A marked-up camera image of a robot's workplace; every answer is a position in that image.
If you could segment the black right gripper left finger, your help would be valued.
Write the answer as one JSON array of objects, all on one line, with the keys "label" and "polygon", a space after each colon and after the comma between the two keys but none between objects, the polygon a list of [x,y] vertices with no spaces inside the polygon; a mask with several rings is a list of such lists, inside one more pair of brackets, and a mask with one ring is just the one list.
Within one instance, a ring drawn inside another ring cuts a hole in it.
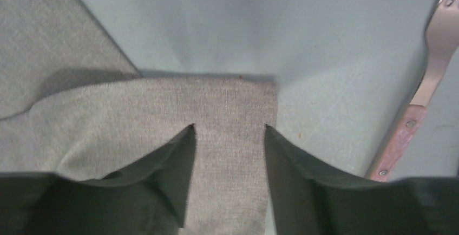
[{"label": "black right gripper left finger", "polygon": [[178,234],[185,226],[194,125],[102,179],[1,174],[1,234]]}]

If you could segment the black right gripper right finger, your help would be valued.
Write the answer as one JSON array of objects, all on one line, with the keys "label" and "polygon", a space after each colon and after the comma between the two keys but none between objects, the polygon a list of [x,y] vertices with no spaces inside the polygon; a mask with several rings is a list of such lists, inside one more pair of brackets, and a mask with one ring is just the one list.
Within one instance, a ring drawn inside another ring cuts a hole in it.
[{"label": "black right gripper right finger", "polygon": [[277,234],[458,234],[458,178],[377,182],[337,169],[271,126],[264,137]]}]

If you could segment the grey cloth napkin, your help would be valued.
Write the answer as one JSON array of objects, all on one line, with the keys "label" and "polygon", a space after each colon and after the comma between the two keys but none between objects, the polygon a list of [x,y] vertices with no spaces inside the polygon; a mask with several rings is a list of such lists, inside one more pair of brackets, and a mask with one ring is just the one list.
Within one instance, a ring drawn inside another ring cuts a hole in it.
[{"label": "grey cloth napkin", "polygon": [[78,0],[1,0],[1,170],[82,181],[194,124],[183,234],[264,234],[267,80],[142,78]]}]

